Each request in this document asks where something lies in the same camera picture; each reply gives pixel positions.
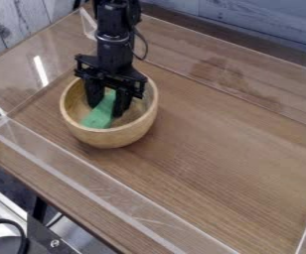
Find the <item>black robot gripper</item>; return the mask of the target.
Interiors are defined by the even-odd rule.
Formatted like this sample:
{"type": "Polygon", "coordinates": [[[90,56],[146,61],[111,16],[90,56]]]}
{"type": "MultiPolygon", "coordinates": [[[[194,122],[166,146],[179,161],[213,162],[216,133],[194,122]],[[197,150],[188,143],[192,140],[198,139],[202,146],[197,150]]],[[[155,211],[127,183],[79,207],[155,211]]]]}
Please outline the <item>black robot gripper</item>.
{"type": "Polygon", "coordinates": [[[134,32],[111,38],[95,33],[96,54],[75,55],[76,77],[84,79],[87,105],[94,108],[103,98],[104,86],[115,89],[113,116],[121,117],[131,97],[142,98],[147,77],[133,67],[134,32]]]}

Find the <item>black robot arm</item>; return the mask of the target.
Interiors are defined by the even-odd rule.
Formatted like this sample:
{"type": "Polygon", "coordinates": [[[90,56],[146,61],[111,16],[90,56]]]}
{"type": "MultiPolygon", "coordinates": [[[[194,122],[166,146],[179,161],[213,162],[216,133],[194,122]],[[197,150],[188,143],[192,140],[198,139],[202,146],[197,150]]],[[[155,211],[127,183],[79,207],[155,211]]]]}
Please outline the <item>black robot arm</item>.
{"type": "Polygon", "coordinates": [[[111,116],[121,117],[131,99],[143,97],[147,77],[133,66],[134,38],[142,42],[135,25],[141,22],[139,0],[92,0],[96,53],[75,55],[75,76],[82,79],[86,102],[95,107],[104,89],[115,92],[111,116]]]}

